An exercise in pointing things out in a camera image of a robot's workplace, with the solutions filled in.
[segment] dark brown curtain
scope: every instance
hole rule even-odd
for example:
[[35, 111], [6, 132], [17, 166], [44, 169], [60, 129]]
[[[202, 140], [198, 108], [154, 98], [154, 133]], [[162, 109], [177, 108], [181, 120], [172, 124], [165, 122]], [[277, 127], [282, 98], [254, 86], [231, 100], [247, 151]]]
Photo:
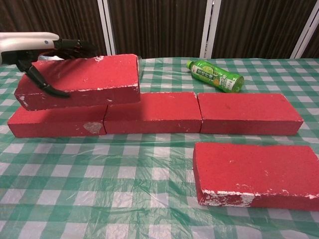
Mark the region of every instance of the dark brown curtain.
[[87, 40], [106, 55], [96, 0], [0, 0], [0, 31], [48, 31]]
[[302, 55], [303, 58], [319, 58], [319, 25], [317, 26], [308, 46]]
[[109, 0], [117, 53], [198, 57], [207, 0]]
[[317, 0], [223, 0], [212, 58], [289, 58]]

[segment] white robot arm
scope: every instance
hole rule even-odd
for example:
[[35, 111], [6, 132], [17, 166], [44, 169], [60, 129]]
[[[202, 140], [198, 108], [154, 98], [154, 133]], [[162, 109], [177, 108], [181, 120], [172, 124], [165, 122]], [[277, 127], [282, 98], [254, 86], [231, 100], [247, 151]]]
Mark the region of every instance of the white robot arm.
[[0, 65], [15, 64], [44, 92], [67, 98], [69, 94], [49, 85], [32, 65], [39, 55], [58, 56], [62, 59], [96, 56], [96, 47], [87, 41], [61, 39], [50, 32], [1, 32]]

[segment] red brick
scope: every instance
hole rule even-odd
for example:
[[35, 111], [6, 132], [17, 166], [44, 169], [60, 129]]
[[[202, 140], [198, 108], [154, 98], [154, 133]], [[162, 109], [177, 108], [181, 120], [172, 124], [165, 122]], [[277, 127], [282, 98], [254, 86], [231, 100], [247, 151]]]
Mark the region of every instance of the red brick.
[[27, 111], [20, 107], [8, 121], [16, 137], [104, 135], [107, 106]]
[[303, 119], [282, 94], [200, 93], [201, 133], [294, 135]]
[[201, 205], [319, 211], [319, 161], [308, 146], [196, 143]]
[[142, 93], [134, 104], [109, 106], [107, 133], [199, 132], [201, 115], [194, 92]]
[[38, 61], [34, 66], [49, 84], [71, 97], [52, 97], [24, 75], [14, 94], [29, 111], [140, 101], [137, 56], [133, 54]]

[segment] bottle cap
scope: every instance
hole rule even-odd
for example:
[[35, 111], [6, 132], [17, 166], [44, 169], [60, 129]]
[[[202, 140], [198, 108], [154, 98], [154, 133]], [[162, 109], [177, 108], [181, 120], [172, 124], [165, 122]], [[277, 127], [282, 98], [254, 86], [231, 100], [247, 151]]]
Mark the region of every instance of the bottle cap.
[[192, 62], [192, 61], [188, 61], [188, 62], [186, 63], [186, 67], [187, 67], [188, 69], [190, 69], [191, 63], [193, 63], [193, 62]]

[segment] tablecloth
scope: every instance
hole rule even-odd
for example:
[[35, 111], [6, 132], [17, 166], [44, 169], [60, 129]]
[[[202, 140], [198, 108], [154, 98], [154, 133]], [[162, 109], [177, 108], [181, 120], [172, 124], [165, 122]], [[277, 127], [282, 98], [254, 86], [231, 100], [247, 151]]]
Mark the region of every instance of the tablecloth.
[[[144, 59], [141, 91], [219, 92], [193, 79], [187, 60], [196, 59]], [[15, 138], [6, 122], [22, 73], [1, 67], [0, 239], [318, 238], [319, 212], [200, 206], [192, 152], [211, 141], [310, 145], [319, 154], [319, 59], [209, 61], [243, 75], [242, 92], [284, 94], [305, 120], [299, 133]]]

